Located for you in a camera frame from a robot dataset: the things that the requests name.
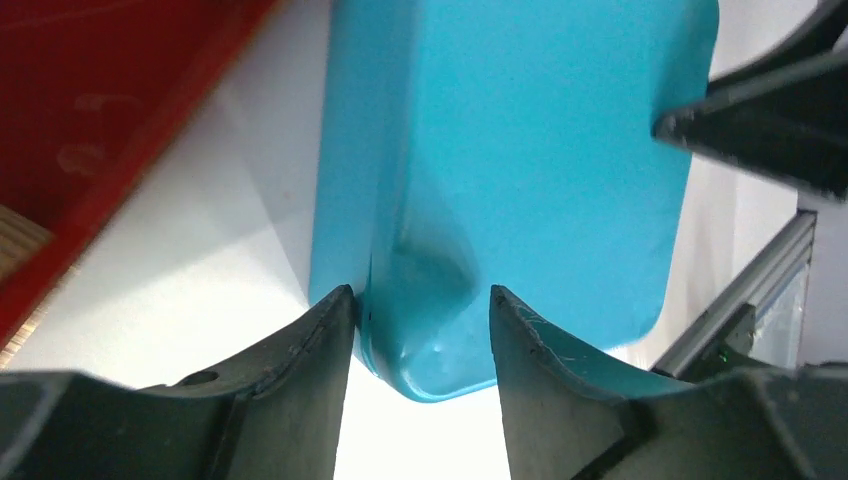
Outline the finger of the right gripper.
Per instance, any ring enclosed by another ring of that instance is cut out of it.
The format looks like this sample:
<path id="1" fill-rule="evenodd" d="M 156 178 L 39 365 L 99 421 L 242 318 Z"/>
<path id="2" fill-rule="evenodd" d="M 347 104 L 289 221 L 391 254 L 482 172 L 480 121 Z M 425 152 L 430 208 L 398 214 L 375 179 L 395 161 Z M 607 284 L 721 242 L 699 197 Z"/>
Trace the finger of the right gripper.
<path id="1" fill-rule="evenodd" d="M 847 4 L 822 1 L 756 61 L 665 112 L 655 139 L 780 183 L 847 199 Z"/>

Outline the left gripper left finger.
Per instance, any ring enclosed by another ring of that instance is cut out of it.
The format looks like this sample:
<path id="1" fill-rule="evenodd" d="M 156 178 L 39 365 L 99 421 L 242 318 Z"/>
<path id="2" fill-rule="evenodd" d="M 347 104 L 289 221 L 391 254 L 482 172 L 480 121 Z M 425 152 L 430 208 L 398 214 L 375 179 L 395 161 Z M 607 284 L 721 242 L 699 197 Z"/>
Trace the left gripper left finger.
<path id="1" fill-rule="evenodd" d="M 74 371 L 1 377 L 5 479 L 330 479 L 358 316 L 342 285 L 290 325 L 180 382 Z"/>

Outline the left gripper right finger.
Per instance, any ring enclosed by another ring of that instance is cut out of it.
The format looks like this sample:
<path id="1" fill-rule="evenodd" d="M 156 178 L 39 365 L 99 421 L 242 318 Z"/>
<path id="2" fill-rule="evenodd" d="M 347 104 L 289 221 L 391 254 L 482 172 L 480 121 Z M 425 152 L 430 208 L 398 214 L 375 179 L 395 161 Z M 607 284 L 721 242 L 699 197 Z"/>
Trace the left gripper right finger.
<path id="1" fill-rule="evenodd" d="M 515 479 L 843 479 L 847 370 L 736 368 L 687 383 L 636 368 L 490 298 Z"/>

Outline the teal chocolate box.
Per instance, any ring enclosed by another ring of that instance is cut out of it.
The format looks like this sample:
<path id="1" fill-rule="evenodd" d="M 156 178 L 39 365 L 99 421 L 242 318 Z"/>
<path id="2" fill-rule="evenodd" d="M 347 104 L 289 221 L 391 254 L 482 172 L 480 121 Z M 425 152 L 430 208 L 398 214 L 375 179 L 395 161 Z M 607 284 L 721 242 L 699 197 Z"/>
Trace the teal chocolate box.
<path id="1" fill-rule="evenodd" d="M 365 290 L 383 191 L 406 127 L 418 1 L 335 1 L 327 59 L 308 300 Z"/>

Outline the teal box lid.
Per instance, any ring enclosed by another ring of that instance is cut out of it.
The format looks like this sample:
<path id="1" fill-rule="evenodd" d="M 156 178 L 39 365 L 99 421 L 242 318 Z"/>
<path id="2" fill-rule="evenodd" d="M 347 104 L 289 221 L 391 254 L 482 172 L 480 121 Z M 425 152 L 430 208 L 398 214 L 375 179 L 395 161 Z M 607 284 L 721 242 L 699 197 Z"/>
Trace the teal box lid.
<path id="1" fill-rule="evenodd" d="M 656 143 L 700 97 L 714 1 L 417 1 L 400 155 L 381 182 L 364 348 L 404 396 L 495 380 L 503 285 L 602 350 L 662 310 L 690 168 Z"/>

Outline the red chocolate tray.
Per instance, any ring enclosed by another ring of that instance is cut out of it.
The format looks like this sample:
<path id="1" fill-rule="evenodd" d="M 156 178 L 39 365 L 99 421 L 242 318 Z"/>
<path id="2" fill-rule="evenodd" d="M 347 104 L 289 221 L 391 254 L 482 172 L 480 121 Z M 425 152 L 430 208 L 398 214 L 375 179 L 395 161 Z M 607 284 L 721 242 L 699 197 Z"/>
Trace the red chocolate tray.
<path id="1" fill-rule="evenodd" d="M 275 1 L 5 1 L 1 205 L 49 232 L 1 280 L 8 341 L 278 9 Z"/>

